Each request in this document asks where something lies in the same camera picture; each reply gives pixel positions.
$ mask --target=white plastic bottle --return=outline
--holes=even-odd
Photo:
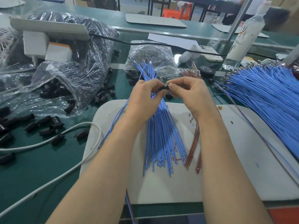
[[[269,10],[271,3],[271,1],[264,0],[258,7],[256,14],[245,21],[241,32],[237,35],[233,46],[222,64],[224,69],[233,70],[240,65],[246,53],[265,26],[264,15]]]

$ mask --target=chair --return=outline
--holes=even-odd
[[[192,4],[185,4],[179,11],[173,9],[164,9],[162,17],[175,18],[178,20],[189,20],[191,17],[191,10]]]

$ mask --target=green workbench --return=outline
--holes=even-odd
[[[149,26],[127,23],[123,12],[84,8],[77,6],[67,6],[51,2],[37,2],[25,0],[24,7],[16,7],[15,12],[28,12],[37,5],[39,9],[45,11],[68,12],[73,14],[85,15],[93,17],[98,21],[114,26],[119,32],[120,40],[147,40],[148,33],[168,34],[172,36],[180,36],[197,40],[200,45],[206,45],[209,37],[217,33],[210,25],[193,21],[185,21],[187,28],[172,28],[166,26]],[[2,10],[1,12],[12,12],[10,10]],[[282,34],[263,32],[270,36],[267,38],[257,38],[251,52],[257,52],[268,56],[275,56],[276,52],[286,52],[299,43],[299,37],[290,37]],[[229,45],[223,49],[223,53],[227,53]],[[124,64],[129,54],[129,46],[115,43],[115,48],[121,50],[117,63]],[[173,49],[173,53],[182,53],[180,49]],[[252,56],[255,60],[263,60],[257,56]],[[196,60],[196,65],[210,65],[204,57]],[[110,81],[115,85],[116,97],[114,99],[128,99],[132,91],[129,86],[128,79],[122,69],[114,69],[113,76]],[[224,97],[213,97],[215,104],[227,104],[228,100]],[[171,102],[182,103],[182,100],[174,98]],[[75,124],[84,121],[92,121],[98,107],[89,106],[82,115],[62,119],[65,127],[69,128]],[[28,195],[38,187],[46,184],[52,179],[65,173],[82,160],[85,143],[78,143],[73,138],[74,134],[81,131],[77,129],[74,132],[66,134],[66,140],[59,147],[53,148],[50,144],[17,153],[15,162],[6,166],[0,166],[0,211],[3,211],[13,203],[17,202],[24,196]],[[21,147],[36,144],[42,141],[38,134],[26,134],[24,127],[17,128],[13,131],[16,136],[15,142],[10,147]],[[33,198],[22,203],[10,213],[0,219],[2,223],[22,223],[22,224],[38,224],[45,223],[52,211],[65,196],[68,190],[76,182],[79,177],[79,168],[73,171],[64,179],[45,188]],[[277,207],[285,205],[297,205],[299,200],[293,201],[265,201],[266,207]],[[202,203],[171,203],[171,204],[148,204],[133,205],[133,211],[136,218],[157,217],[169,215],[196,214],[203,212]],[[129,213],[127,207],[124,207],[122,219],[128,219]]]

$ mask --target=bag of black connectors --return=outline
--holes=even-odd
[[[145,42],[157,43],[143,40],[131,41],[131,43]],[[158,78],[178,72],[171,48],[159,45],[131,45],[129,56],[123,69],[127,72],[134,72],[137,69],[132,61],[139,64],[142,61],[148,62],[149,60],[151,60],[155,71],[159,69]]]
[[[27,19],[83,24],[90,33],[111,38],[118,36],[112,27],[85,16],[40,12]],[[12,115],[26,111],[59,117],[78,115],[87,108],[106,79],[114,42],[98,37],[91,37],[89,41],[59,42],[72,48],[72,61],[41,63],[34,74],[23,75],[27,76],[26,85],[15,86],[12,90],[5,88],[0,92],[0,108],[9,106]],[[67,103],[70,99],[75,104],[67,114],[64,110],[70,105]]]

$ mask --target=white phone case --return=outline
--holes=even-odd
[[[215,49],[213,49],[211,46],[199,46],[199,49],[201,52],[210,52],[210,53],[215,53]],[[209,54],[202,54],[208,61],[213,61],[213,62],[222,62],[223,58],[221,56],[214,56],[214,55],[209,55]]]

